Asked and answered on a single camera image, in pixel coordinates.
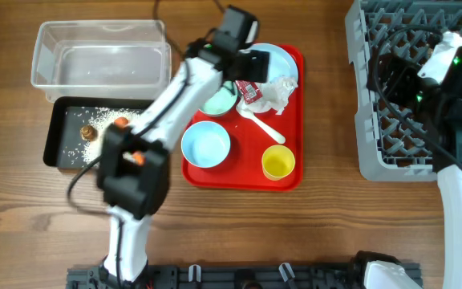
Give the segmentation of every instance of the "plastic spoon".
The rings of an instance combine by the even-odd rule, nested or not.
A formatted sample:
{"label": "plastic spoon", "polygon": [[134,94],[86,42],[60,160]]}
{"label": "plastic spoon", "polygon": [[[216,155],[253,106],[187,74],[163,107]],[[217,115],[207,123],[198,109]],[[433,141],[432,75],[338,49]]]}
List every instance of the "plastic spoon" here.
{"label": "plastic spoon", "polygon": [[255,122],[257,125],[260,126],[261,129],[263,129],[270,137],[272,137],[275,141],[277,141],[278,144],[282,145],[286,142],[286,138],[279,132],[277,132],[275,129],[271,128],[267,124],[265,124],[263,121],[259,120],[253,112],[251,112],[247,108],[243,108],[241,105],[237,105],[237,112],[247,118]]}

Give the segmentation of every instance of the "wooden table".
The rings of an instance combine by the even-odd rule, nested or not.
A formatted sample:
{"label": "wooden table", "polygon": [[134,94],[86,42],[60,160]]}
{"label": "wooden table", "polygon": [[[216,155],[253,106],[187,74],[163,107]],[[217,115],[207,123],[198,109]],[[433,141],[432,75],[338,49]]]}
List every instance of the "wooden table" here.
{"label": "wooden table", "polygon": [[[260,41],[292,44],[306,58],[304,181],[292,193],[198,189],[182,177],[176,151],[172,188],[148,239],[151,263],[345,262],[373,250],[421,263],[425,287],[439,288],[444,220],[436,183],[371,182],[359,173],[344,26],[352,1],[232,3],[260,18]],[[182,47],[221,22],[209,0],[165,0],[160,15]],[[0,287],[64,288],[68,267],[107,253],[107,220],[69,208],[72,173],[42,161],[53,105],[30,85],[40,24],[138,18],[152,18],[152,1],[0,0]],[[76,198],[103,208],[94,183],[85,177]]]}

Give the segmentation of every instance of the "gray dish rack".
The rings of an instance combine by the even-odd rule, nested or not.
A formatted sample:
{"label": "gray dish rack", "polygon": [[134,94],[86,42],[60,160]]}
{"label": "gray dish rack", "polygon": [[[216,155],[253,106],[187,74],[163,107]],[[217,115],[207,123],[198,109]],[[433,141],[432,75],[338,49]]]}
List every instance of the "gray dish rack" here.
{"label": "gray dish rack", "polygon": [[[434,181],[432,152],[423,140],[400,125],[379,100],[367,89],[368,61],[372,51],[396,27],[417,24],[453,27],[462,35],[462,1],[387,1],[355,0],[345,17],[349,63],[354,64],[358,89],[358,112],[355,115],[359,169],[371,181]],[[429,57],[428,33],[409,31],[395,37],[393,51],[419,64]],[[399,108],[405,116],[411,111]],[[425,132],[422,124],[410,121]]]}

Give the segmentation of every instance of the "clear plastic container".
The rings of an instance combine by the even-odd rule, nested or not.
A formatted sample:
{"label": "clear plastic container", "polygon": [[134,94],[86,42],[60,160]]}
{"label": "clear plastic container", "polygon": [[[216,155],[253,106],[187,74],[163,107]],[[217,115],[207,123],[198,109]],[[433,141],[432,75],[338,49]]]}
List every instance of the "clear plastic container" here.
{"label": "clear plastic container", "polygon": [[31,84],[50,102],[61,96],[154,100],[170,77],[170,46],[154,20],[55,21],[38,31]]}

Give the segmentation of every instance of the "light blue plate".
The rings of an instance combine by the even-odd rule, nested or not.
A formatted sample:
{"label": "light blue plate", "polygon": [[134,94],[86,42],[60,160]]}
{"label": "light blue plate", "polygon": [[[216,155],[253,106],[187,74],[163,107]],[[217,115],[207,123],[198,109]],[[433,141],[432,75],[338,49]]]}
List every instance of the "light blue plate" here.
{"label": "light blue plate", "polygon": [[258,43],[250,47],[250,50],[270,52],[268,82],[272,82],[279,76],[294,77],[298,81],[298,69],[292,56],[279,46]]}
{"label": "light blue plate", "polygon": [[184,132],[181,151],[184,158],[199,168],[212,168],[229,154],[231,140],[220,124],[200,121]]}

